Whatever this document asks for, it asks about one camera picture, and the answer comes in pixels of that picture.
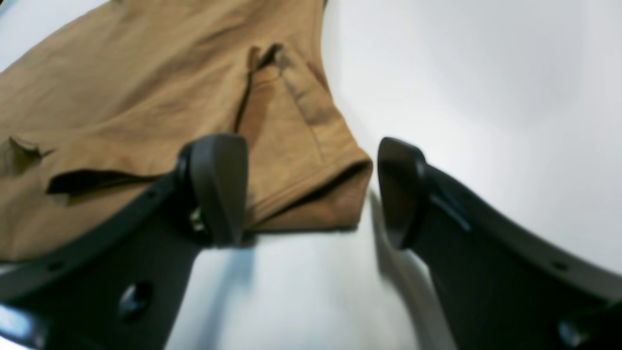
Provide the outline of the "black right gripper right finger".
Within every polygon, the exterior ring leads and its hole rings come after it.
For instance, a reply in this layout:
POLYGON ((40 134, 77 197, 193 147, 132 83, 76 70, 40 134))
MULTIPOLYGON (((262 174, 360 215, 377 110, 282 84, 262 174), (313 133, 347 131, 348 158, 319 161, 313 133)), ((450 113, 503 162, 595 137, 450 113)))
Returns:
POLYGON ((460 350, 619 350, 620 275, 511 221, 386 137, 377 169, 393 248, 426 264, 460 350))

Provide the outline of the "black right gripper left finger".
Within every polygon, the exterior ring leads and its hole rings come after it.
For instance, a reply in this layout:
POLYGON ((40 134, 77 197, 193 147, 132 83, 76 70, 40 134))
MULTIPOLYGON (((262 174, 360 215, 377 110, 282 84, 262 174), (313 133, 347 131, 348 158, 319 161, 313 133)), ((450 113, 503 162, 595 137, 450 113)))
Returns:
POLYGON ((162 350, 205 247, 243 236, 248 146, 213 134, 67 246, 2 274, 1 337, 30 350, 162 350))

